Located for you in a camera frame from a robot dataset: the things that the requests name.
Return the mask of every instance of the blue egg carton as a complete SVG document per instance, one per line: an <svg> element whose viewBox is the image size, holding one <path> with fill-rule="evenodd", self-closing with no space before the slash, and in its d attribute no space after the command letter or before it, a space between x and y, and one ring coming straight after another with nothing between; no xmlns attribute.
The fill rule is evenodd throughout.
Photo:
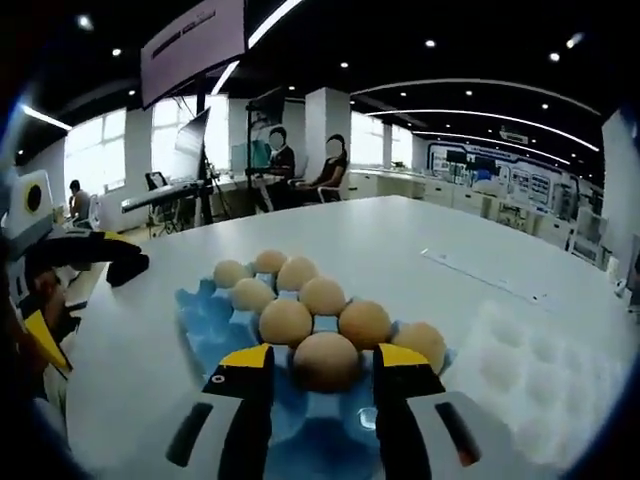
<svg viewBox="0 0 640 480"><path fill-rule="evenodd" d="M256 274L275 291L273 275ZM178 319L194 359L202 369L203 386L229 353L263 343L259 315L235 310L229 289L203 279L195 294L179 290ZM278 292L298 299L298 292ZM394 322L397 331L401 322ZM338 332L338 318L314 317L313 333ZM322 394L301 390L291 379L293 350L274 345L274 404L272 435L265 479L366 480L381 468L376 437L377 410L373 402L372 352L362 352L363 374L343 393ZM445 368L453 359L447 352Z"/></svg>

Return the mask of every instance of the ceiling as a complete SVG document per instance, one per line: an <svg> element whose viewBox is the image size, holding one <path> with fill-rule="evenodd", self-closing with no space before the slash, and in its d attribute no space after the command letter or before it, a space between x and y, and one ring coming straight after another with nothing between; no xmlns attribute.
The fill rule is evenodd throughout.
<svg viewBox="0 0 640 480"><path fill-rule="evenodd" d="M90 16L90 32L70 16L43 48L41 68L26 87L24 101L70 125L123 106L140 107L140 47L196 3L167 2L149 11L122 0L102 2L78 12ZM247 31L281 3L249 0ZM504 141L498 132L505 127L529 142L535 139L529 148L565 159L570 171L602 184L601 124L623 96L636 103L629 87L638 76L623 62L635 46L628 38L634 30L614 31L610 27L623 20L588 11L580 2L559 3L305 0L247 53L222 91L252 97L284 85L295 86L291 96L304 97L329 86L362 92L353 101L354 109L364 113L457 110L523 119L599 151L549 129L503 118L434 112L380 117L414 131L499 141ZM584 33L583 40L568 49L567 40L578 32ZM428 48L427 40L436 46ZM122 54L112 56L114 48ZM558 62L550 61L551 52L560 55ZM348 68L341 67L343 62ZM219 73L211 74L208 88ZM433 80L439 82L424 83ZM394 85L403 82L418 83ZM23 163L65 133L35 120L27 121L23 132L18 147L24 150L18 158ZM557 163L508 145L474 143Z"/></svg>

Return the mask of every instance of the office desk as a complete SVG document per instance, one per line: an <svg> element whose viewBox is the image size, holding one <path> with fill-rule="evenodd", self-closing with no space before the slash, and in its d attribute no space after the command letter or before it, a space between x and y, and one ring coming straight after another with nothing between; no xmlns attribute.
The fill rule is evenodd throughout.
<svg viewBox="0 0 640 480"><path fill-rule="evenodd" d="M112 289L103 272L70 358L68 436L90 467L121 461L159 415L198 387L176 326L174 292L196 291L220 260L248 262L267 248L308 256L347 296L374 299L393 319L431 322L453 348L480 306L492 301L516 320L615 358L628 361L636 350L633 322L603 272L521 232L403 197L231 220L142 248L149 270L127 285ZM548 292L553 311L429 260L421 255L425 248Z"/></svg>

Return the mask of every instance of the egg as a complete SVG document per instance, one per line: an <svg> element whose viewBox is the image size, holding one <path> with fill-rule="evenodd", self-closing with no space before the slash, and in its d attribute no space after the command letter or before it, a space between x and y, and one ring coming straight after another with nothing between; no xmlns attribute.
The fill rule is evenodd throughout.
<svg viewBox="0 0 640 480"><path fill-rule="evenodd" d="M316 333L296 349L293 373L297 383L307 390L343 392L351 388L360 374L358 352L342 335Z"/></svg>
<svg viewBox="0 0 640 480"><path fill-rule="evenodd" d="M256 278L238 280L231 289L231 303L236 310L262 313L274 298L273 290Z"/></svg>
<svg viewBox="0 0 640 480"><path fill-rule="evenodd" d="M358 350L370 350L391 336L391 319L378 303L354 300L340 314L338 329Z"/></svg>
<svg viewBox="0 0 640 480"><path fill-rule="evenodd" d="M318 269L311 260L305 257L294 257L287 260L278 273L278 290L298 291L314 277Z"/></svg>
<svg viewBox="0 0 640 480"><path fill-rule="evenodd" d="M324 277L305 283L298 297L313 315L339 315L347 304L340 285Z"/></svg>
<svg viewBox="0 0 640 480"><path fill-rule="evenodd" d="M402 325L391 343L424 356L435 373L440 373L442 370L447 345L440 332L428 323Z"/></svg>
<svg viewBox="0 0 640 480"><path fill-rule="evenodd" d="M287 256L278 250L265 250L256 257L253 266L257 273L278 273Z"/></svg>
<svg viewBox="0 0 640 480"><path fill-rule="evenodd" d="M297 300L278 298L262 311L258 329L266 343L296 347L311 334L313 318Z"/></svg>
<svg viewBox="0 0 640 480"><path fill-rule="evenodd" d="M239 280L250 277L245 266L235 260L218 262L213 270L213 281L220 288L232 288Z"/></svg>

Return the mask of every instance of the window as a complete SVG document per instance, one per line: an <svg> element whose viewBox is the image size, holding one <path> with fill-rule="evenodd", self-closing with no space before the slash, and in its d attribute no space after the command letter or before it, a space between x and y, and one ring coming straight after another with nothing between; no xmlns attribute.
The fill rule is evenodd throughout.
<svg viewBox="0 0 640 480"><path fill-rule="evenodd" d="M413 134L406 128L391 127L391 161L411 167L413 162Z"/></svg>
<svg viewBox="0 0 640 480"><path fill-rule="evenodd" d="M361 113L351 113L351 163L382 166L382 121Z"/></svg>
<svg viewBox="0 0 640 480"><path fill-rule="evenodd" d="M101 195L125 182L126 110L116 110L74 127L64 143L64 181Z"/></svg>
<svg viewBox="0 0 640 480"><path fill-rule="evenodd" d="M210 107L209 121L204 136L205 153L216 170L229 170L229 101L224 95L209 96L205 108ZM176 165L174 147L180 128L196 113L196 97L168 98L153 107L153 133L151 137L151 165L153 171L166 178L183 175Z"/></svg>

